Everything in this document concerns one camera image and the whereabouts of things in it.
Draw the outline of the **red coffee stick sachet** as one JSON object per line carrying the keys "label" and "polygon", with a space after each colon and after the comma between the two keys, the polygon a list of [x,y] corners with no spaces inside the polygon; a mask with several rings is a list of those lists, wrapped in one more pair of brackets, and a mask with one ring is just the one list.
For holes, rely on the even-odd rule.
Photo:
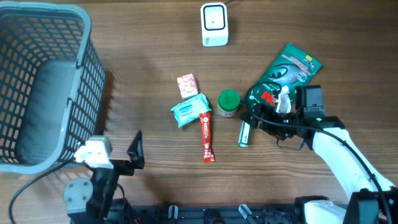
{"label": "red coffee stick sachet", "polygon": [[210,113],[201,113],[200,122],[203,144],[203,161],[205,163],[214,162],[215,155],[211,144]]}

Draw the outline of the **orange candy pack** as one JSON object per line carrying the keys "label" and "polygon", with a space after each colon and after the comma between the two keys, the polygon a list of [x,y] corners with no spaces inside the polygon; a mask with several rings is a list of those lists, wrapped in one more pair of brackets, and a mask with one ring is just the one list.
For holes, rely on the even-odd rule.
{"label": "orange candy pack", "polygon": [[177,84],[180,90],[180,95],[183,100],[189,99],[199,94],[197,82],[193,74],[188,74],[178,77]]}

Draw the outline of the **teal wet wipes pack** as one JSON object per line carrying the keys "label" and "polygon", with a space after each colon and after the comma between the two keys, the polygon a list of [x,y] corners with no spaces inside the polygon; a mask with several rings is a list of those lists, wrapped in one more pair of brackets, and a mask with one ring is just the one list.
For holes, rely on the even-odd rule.
{"label": "teal wet wipes pack", "polygon": [[177,104],[170,110],[174,113],[178,127],[181,128],[186,124],[200,117],[200,114],[211,111],[206,96],[202,93]]}

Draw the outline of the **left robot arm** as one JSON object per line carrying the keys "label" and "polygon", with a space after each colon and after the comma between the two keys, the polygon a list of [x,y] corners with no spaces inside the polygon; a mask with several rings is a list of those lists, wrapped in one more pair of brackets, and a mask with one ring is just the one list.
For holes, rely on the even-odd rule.
{"label": "left robot arm", "polygon": [[126,153],[128,160],[110,159],[112,146],[106,136],[92,136],[74,154],[91,171],[90,178],[71,180],[63,191],[71,223],[140,223],[126,197],[114,198],[123,187],[121,176],[133,176],[145,165],[142,132],[138,131]]}

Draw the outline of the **green white gum pack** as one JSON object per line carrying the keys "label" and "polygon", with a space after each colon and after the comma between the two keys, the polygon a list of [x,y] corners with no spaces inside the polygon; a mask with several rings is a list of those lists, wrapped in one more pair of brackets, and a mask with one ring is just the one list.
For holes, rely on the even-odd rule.
{"label": "green white gum pack", "polygon": [[249,139],[251,135],[251,126],[246,123],[242,122],[239,139],[238,139],[238,146],[239,147],[248,147],[249,146]]}

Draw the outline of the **green glove package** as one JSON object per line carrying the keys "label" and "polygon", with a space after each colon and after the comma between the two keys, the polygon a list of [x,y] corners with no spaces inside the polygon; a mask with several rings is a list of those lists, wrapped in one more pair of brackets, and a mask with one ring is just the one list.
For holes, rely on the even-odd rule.
{"label": "green glove package", "polygon": [[307,86],[323,64],[302,49],[288,43],[258,79],[257,85],[244,94],[242,104],[265,104],[276,107],[274,99],[283,86],[288,86],[290,101],[295,99],[295,87]]}

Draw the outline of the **green lidded small jar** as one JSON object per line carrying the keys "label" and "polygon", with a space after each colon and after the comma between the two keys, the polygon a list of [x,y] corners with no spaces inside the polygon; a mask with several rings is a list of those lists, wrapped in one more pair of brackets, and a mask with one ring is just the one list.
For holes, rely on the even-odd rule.
{"label": "green lidded small jar", "polygon": [[223,117],[232,117],[238,110],[240,101],[237,91],[223,90],[218,97],[217,111]]}

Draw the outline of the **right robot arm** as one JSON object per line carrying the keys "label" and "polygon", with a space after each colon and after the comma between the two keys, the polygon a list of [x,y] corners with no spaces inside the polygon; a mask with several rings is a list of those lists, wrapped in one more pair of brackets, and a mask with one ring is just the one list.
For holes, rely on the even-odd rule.
{"label": "right robot arm", "polygon": [[345,125],[336,116],[327,116],[322,89],[318,85],[295,87],[294,113],[290,112],[287,86],[270,91],[268,106],[250,104],[252,93],[262,86],[257,83],[246,92],[246,111],[240,118],[278,140],[293,136],[302,138],[332,171],[349,202],[346,208],[326,197],[299,197],[292,219],[295,223],[397,223],[397,187],[383,177],[351,140]]}

